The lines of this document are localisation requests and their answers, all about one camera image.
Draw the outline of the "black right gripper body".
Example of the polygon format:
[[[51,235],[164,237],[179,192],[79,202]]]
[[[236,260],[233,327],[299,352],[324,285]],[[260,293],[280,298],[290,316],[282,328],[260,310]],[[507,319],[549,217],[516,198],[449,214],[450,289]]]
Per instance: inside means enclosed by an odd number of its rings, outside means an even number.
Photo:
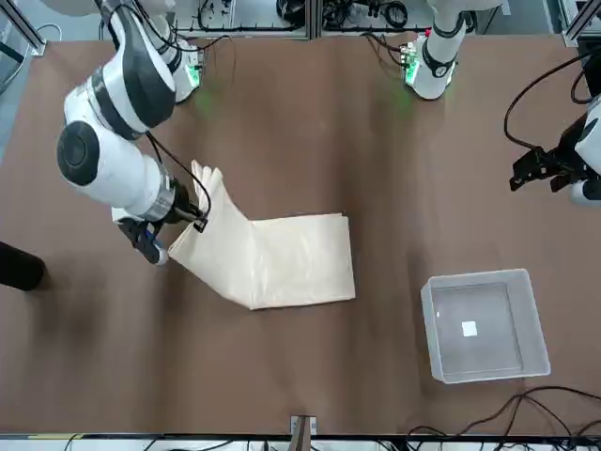
[[[171,187],[174,194],[174,200],[170,210],[163,218],[167,224],[175,225],[179,222],[192,223],[194,218],[206,216],[206,214],[191,201],[188,190],[184,185],[177,180],[172,180]]]

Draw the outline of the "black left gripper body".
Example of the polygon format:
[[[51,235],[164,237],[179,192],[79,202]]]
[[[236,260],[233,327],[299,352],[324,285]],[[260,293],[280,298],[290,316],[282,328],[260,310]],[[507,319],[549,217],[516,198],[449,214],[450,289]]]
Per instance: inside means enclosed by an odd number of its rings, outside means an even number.
[[[587,175],[587,164],[576,152],[576,144],[579,138],[579,133],[564,133],[554,148],[543,148],[541,174],[544,177],[560,174],[570,175],[571,177],[585,177]]]

